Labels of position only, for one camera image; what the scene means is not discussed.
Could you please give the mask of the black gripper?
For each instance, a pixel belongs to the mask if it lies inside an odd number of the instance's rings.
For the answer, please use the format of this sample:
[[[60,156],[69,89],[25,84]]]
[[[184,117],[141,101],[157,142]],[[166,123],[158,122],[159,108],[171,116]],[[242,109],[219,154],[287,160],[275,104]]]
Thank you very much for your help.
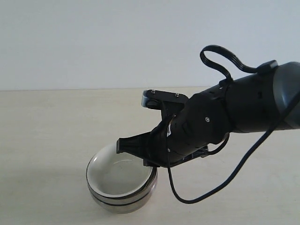
[[[141,158],[147,167],[167,167],[167,162],[170,165],[179,163],[200,148],[219,144],[228,136],[227,120],[204,112],[181,112],[170,118],[151,138],[150,132],[119,138],[116,153]]]

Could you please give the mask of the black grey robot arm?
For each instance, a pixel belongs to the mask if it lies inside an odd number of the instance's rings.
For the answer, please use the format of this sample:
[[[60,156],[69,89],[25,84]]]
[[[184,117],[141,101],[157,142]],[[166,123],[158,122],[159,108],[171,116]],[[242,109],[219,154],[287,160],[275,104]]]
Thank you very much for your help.
[[[173,167],[218,153],[230,133],[264,132],[300,90],[300,65],[289,62],[225,84],[220,82],[191,97],[145,90],[142,106],[161,112],[150,132],[116,143],[145,166]]]

